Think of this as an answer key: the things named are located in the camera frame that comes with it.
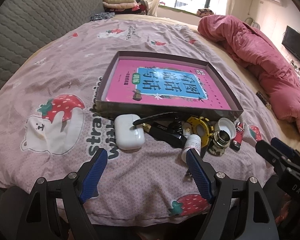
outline wall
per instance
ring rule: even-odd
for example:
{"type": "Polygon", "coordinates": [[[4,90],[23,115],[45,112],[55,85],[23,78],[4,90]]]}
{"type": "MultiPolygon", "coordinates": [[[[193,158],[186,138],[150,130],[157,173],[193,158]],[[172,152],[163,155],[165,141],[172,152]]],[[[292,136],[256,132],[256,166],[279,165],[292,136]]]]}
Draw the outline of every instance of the wall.
{"type": "Polygon", "coordinates": [[[251,0],[236,0],[232,14],[242,21],[252,17],[287,61],[293,59],[295,65],[300,67],[300,62],[281,44],[287,25],[300,32],[300,12],[293,1],[282,0],[280,5],[271,0],[252,0],[250,15],[248,15],[250,4],[251,0]]]}
{"type": "Polygon", "coordinates": [[[282,0],[282,6],[270,0],[253,0],[251,16],[261,26],[261,31],[286,56],[281,42],[287,25],[300,32],[300,12],[292,0],[282,0]]]}
{"type": "Polygon", "coordinates": [[[252,0],[235,0],[234,8],[231,15],[236,16],[242,21],[245,21],[248,17],[249,7],[252,0]]]}
{"type": "Polygon", "coordinates": [[[184,12],[177,12],[173,9],[165,8],[162,6],[159,6],[157,9],[157,17],[164,17],[164,18],[170,18],[172,20],[192,24],[192,25],[198,25],[200,21],[200,17],[184,13],[184,12]]]}

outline gray quilted mattress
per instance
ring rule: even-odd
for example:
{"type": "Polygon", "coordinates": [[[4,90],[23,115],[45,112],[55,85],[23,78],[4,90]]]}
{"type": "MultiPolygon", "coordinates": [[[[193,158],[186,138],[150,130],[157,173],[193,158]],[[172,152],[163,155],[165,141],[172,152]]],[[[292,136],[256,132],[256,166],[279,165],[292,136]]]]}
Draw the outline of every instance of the gray quilted mattress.
{"type": "Polygon", "coordinates": [[[0,89],[34,52],[103,11],[102,0],[5,0],[0,7],[0,89]]]}

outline beige bedsheet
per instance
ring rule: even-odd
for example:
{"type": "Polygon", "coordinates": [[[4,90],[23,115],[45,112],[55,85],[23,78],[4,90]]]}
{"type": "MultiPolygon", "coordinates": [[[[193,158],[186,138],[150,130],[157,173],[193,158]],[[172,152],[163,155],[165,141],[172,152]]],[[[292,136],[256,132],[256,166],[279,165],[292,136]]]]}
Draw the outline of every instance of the beige bedsheet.
{"type": "MultiPolygon", "coordinates": [[[[192,30],[194,33],[197,34],[197,39],[199,39],[201,42],[204,42],[205,44],[209,45],[210,48],[220,56],[220,58],[241,78],[242,82],[245,83],[247,86],[249,86],[252,91],[257,92],[258,90],[265,95],[263,89],[259,85],[257,79],[246,69],[240,67],[236,62],[234,62],[229,55],[225,52],[225,50],[217,45],[214,42],[211,42],[207,39],[205,39],[203,36],[201,36],[197,30],[197,26],[186,24],[183,22],[171,20],[169,18],[158,18],[158,17],[152,17],[147,15],[117,15],[113,19],[122,19],[122,20],[145,20],[153,23],[162,23],[167,25],[186,25],[189,27],[190,30],[192,30]]],[[[32,57],[34,57],[39,51],[42,49],[50,46],[50,44],[46,45],[45,47],[39,49],[36,53],[34,53],[28,60],[30,60],[32,57]]],[[[289,145],[290,147],[297,149],[300,151],[300,134],[298,132],[298,129],[294,124],[288,123],[287,121],[278,120],[274,113],[271,111],[274,119],[276,120],[278,124],[278,131],[280,131],[279,138],[284,143],[289,145]]]]}

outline airpods case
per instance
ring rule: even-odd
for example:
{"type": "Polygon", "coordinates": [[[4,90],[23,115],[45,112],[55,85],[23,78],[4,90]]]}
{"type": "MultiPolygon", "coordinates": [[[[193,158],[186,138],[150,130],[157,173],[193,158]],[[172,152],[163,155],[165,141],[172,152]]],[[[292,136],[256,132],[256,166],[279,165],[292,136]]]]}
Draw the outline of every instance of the airpods case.
{"type": "Polygon", "coordinates": [[[138,149],[145,143],[142,125],[133,125],[138,119],[136,114],[122,114],[114,120],[115,141],[120,149],[138,149]]]}

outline clothes pile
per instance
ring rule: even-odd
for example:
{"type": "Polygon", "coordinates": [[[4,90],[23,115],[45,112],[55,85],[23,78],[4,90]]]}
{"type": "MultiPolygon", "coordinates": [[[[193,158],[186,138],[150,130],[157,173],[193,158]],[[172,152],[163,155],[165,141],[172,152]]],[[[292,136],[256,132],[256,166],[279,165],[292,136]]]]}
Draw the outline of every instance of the clothes pile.
{"type": "Polygon", "coordinates": [[[103,0],[106,12],[115,14],[146,14],[146,4],[143,0],[103,0]]]}
{"type": "Polygon", "coordinates": [[[97,13],[91,16],[91,21],[101,21],[101,20],[107,20],[114,17],[114,13],[97,13]]]}

